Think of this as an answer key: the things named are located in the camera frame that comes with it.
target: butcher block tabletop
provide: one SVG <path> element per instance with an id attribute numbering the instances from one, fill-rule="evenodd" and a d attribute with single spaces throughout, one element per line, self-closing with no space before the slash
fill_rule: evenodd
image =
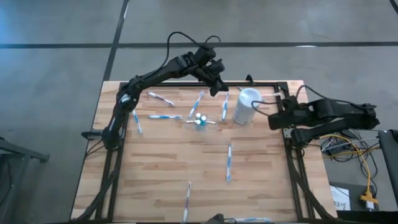
<path id="1" fill-rule="evenodd" d="M 303 85 L 302 80 L 287 83 L 290 94 L 295 94 Z M 104 82 L 93 128 L 103 129 L 108 125 L 119 85 L 120 82 Z M 255 89 L 261 94 L 274 93 L 273 87 Z M 226 92 L 211 97 L 204 86 L 157 86 L 141 93 L 136 113 L 143 133 L 138 133 L 136 122 L 130 115 L 114 222 L 181 222 L 188 181 L 192 183 L 188 222 L 203 222 L 217 213 L 226 218 L 267 217 L 272 221 L 296 221 L 281 130 L 270 130 L 267 118 L 260 113 L 256 113 L 248 125 L 236 124 L 232 116 L 240 92 L 238 88 L 229 88 L 226 121 L 218 124 L 217 131 L 201 133 L 185 129 L 181 120 L 148 118 L 149 114 L 187 115 L 201 90 L 205 95 L 196 112 L 220 117 Z M 173 101 L 175 106 L 170 107 L 149 96 L 148 91 Z M 267 97 L 266 100 L 275 101 L 275 98 Z M 298 101 L 308 101 L 304 88 Z M 277 107 L 261 105 L 260 110 L 275 113 Z M 97 141 L 90 141 L 88 147 Z M 230 143 L 233 146 L 232 180 L 227 182 Z M 105 158 L 106 150 L 102 148 L 85 159 L 71 218 L 81 215 L 98 193 Z M 336 217 L 319 148 L 307 147 L 304 162 L 311 191 Z M 109 194 L 110 190 L 105 199 L 104 214 L 108 211 Z M 300 198 L 306 215 L 302 192 Z"/>

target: white cylindrical container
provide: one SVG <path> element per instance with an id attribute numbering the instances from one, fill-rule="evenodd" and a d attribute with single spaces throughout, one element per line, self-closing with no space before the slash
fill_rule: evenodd
<path id="1" fill-rule="evenodd" d="M 243 89 L 239 94 L 238 102 L 235 107 L 233 116 L 235 122 L 242 125 L 250 123 L 256 112 L 251 106 L 251 102 L 253 101 L 262 101 L 261 94 L 253 88 Z M 254 103 L 254 106 L 258 108 L 259 103 Z"/>

